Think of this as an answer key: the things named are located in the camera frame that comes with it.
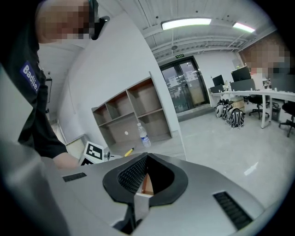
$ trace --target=black shirt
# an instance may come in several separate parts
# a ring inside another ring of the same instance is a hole
[[[45,114],[48,87],[38,65],[39,43],[35,33],[35,12],[40,2],[29,1],[25,6],[11,8],[18,21],[7,26],[9,34],[4,40],[6,50],[1,62],[19,92],[33,106],[18,141],[35,148],[40,156],[54,158],[67,150],[57,139]]]

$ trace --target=fluorescent light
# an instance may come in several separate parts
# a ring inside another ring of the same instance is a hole
[[[254,29],[252,29],[251,27],[249,26],[246,26],[246,25],[243,25],[243,24],[240,24],[240,23],[235,23],[234,26],[235,28],[239,28],[239,29],[242,29],[242,30],[245,30],[245,31],[248,31],[250,33],[252,33],[253,31],[255,31]]]
[[[198,24],[210,24],[211,19],[207,18],[187,18],[162,22],[162,29],[169,30],[176,27]]]

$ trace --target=yellow tool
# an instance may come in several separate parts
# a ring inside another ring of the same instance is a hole
[[[134,147],[133,147],[132,149],[130,149],[130,150],[124,155],[124,157],[129,156],[129,154],[130,154],[131,152],[133,152],[133,150],[134,150]]]

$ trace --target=blue name patch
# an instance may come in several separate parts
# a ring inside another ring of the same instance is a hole
[[[28,61],[26,61],[26,63],[23,65],[22,69],[20,70],[20,73],[30,83],[34,92],[37,93],[40,83],[37,80],[35,72],[33,71],[32,66]]]

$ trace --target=black monitor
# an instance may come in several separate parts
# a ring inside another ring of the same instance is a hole
[[[212,80],[213,80],[214,86],[224,85],[224,81],[223,81],[222,75],[217,76],[217,77],[213,78]]]
[[[238,82],[238,81],[242,81],[242,80],[246,80],[246,79],[251,79],[251,75],[250,75],[250,71],[248,69],[248,67],[243,67],[240,68],[236,71],[233,71],[231,73],[232,78],[234,79],[234,82]]]

